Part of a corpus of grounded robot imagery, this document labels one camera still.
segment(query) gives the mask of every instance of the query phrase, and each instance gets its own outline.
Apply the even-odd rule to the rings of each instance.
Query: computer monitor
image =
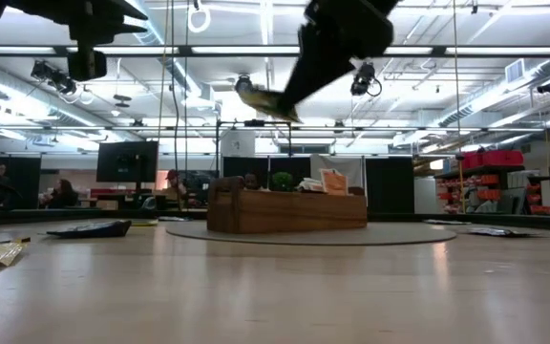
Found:
[[[96,181],[154,183],[158,160],[159,143],[156,141],[101,143],[96,165]]]

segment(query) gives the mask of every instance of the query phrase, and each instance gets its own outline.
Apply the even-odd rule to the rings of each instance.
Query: wooden box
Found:
[[[209,187],[209,230],[273,233],[366,226],[364,196],[243,190],[243,180],[236,177],[215,180]]]

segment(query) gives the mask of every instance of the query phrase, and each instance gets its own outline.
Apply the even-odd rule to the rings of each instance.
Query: round platform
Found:
[[[181,237],[249,244],[306,246],[380,246],[447,241],[455,233],[418,223],[371,223],[365,229],[277,234],[230,234],[207,230],[204,221],[168,223],[169,234]]]

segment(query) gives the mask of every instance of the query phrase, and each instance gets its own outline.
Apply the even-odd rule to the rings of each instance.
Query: potted plant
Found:
[[[271,186],[273,191],[290,192],[294,189],[292,175],[287,172],[277,172],[273,174],[271,180],[273,181],[273,185]]]

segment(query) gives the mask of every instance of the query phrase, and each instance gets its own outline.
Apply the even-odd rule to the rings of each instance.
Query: ceiling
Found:
[[[128,0],[146,11],[162,41],[175,45],[297,45],[296,32],[305,23],[303,8],[305,0],[211,0],[202,1],[201,8],[209,11],[210,23],[202,32],[187,29],[187,1],[174,1],[173,14],[167,9],[169,1]],[[394,44],[399,46],[445,45],[489,45],[489,46],[549,46],[550,47],[550,0],[478,0],[478,12],[472,14],[473,1],[457,0],[455,10],[452,0],[405,0],[394,9],[390,20],[395,27]],[[173,18],[173,26],[167,24]],[[193,14],[192,22],[200,26],[204,13]],[[6,46],[59,46],[73,45],[66,27],[53,22],[10,10],[0,20],[0,45]],[[113,45],[138,46],[139,40],[132,34],[121,34]],[[0,56],[0,73],[18,79],[50,95],[49,104],[59,101],[70,103],[71,110],[78,116],[86,114],[101,118],[99,125],[129,125],[135,119],[142,119],[146,125],[175,125],[176,113],[180,113],[191,126],[214,126],[217,116],[222,119],[255,118],[257,114],[240,103],[231,92],[234,80],[240,74],[250,75],[254,83],[272,90],[282,90],[294,66],[294,57],[189,57],[177,58],[178,63],[188,71],[191,79],[198,84],[211,87],[207,100],[192,102],[184,100],[180,84],[172,81],[172,76],[159,59],[153,57],[123,57],[108,59],[107,76],[83,83],[79,91],[70,97],[58,95],[53,88],[40,84],[31,77],[35,61],[45,60],[51,66],[66,71],[66,60],[60,57],[7,57]],[[378,79],[383,85],[379,97],[352,97],[349,87],[353,74],[345,75],[320,92],[306,99],[298,107],[300,118],[306,125],[333,125],[335,120],[343,120],[353,126],[427,126],[430,120],[438,118],[445,109],[465,102],[469,97],[492,86],[504,78],[505,67],[516,58],[377,58],[372,62]],[[541,63],[540,60],[526,60],[526,64]],[[175,94],[169,91],[175,84]],[[493,118],[506,118],[536,105],[547,102],[550,94],[540,95],[529,89],[500,98],[482,113],[497,113],[496,117],[470,120],[465,118],[460,125],[488,127]],[[131,97],[129,108],[120,108],[120,115],[113,116],[116,110],[115,94]],[[188,107],[184,113],[184,104]],[[18,125],[31,123],[32,114],[23,114]],[[550,108],[542,109],[540,118],[548,118]],[[70,125],[65,116],[51,118],[54,125]],[[0,118],[0,124],[14,123],[9,118]],[[154,132],[134,133],[132,139],[153,136]],[[212,135],[212,131],[191,132],[196,137]],[[304,137],[310,137],[307,131]],[[352,141],[358,133],[348,132]],[[397,130],[368,132],[368,138],[394,139],[406,133]],[[428,146],[433,141],[447,142],[453,134],[426,133],[416,136],[414,143]]]

